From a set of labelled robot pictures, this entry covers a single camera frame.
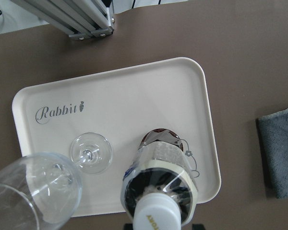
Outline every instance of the carrot icon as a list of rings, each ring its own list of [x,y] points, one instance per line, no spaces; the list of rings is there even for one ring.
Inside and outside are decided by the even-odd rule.
[[[81,104],[80,104],[80,112],[82,112],[82,110],[83,110],[83,108],[84,108],[84,102],[83,101],[81,101]]]

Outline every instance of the rabbit logo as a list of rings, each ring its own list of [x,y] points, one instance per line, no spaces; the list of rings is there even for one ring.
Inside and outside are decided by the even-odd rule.
[[[79,111],[82,112],[84,110],[84,101],[80,101],[80,104],[69,104],[57,106],[55,108],[43,106],[37,110],[35,120],[37,123],[43,125],[48,123],[48,121],[53,117],[77,113],[78,107]]]

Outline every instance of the glass base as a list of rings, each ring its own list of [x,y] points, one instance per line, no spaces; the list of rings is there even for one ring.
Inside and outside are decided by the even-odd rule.
[[[113,153],[108,140],[97,133],[84,133],[71,146],[71,159],[84,173],[99,174],[112,162]]]

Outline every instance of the glass stem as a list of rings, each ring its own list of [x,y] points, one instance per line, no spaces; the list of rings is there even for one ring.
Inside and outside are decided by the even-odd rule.
[[[82,152],[80,159],[75,162],[77,165],[90,162],[96,158],[96,153],[99,152],[99,149],[95,149],[94,151],[91,151],[90,149],[86,149]]]

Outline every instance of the white tray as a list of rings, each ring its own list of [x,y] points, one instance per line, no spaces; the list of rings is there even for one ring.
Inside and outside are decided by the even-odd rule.
[[[48,118],[51,110],[63,106],[69,108],[67,114],[52,112]],[[39,119],[43,107],[49,112]],[[155,128],[171,129],[188,141],[200,172],[198,203],[213,199],[220,189],[204,72],[191,59],[179,57],[27,87],[15,95],[12,111],[23,156],[41,151],[69,156],[71,142],[85,132],[99,133],[111,143],[110,168],[99,175],[83,174],[82,201],[74,216],[124,211],[122,178],[142,138]],[[188,159],[194,169],[193,159]]]

